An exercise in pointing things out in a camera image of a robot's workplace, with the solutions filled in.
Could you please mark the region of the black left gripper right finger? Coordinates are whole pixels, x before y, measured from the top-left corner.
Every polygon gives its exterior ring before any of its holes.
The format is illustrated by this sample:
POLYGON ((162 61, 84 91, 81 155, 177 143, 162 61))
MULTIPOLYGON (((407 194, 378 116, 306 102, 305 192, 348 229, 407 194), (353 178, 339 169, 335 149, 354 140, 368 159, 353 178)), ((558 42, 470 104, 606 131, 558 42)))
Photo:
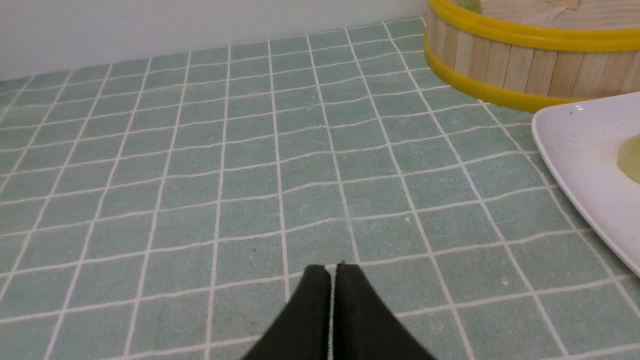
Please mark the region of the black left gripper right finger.
POLYGON ((378 296, 361 267, 338 264, 334 278, 334 360, 434 360, 378 296))

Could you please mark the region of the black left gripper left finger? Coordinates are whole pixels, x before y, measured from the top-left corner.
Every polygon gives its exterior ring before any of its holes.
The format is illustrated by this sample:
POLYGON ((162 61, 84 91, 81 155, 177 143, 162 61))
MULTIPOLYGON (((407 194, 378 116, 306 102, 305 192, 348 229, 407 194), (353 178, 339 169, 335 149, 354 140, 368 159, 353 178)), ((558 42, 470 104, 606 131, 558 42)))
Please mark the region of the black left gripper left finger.
POLYGON ((288 303, 243 359, 326 360, 331 293, 327 269, 308 265, 288 303))

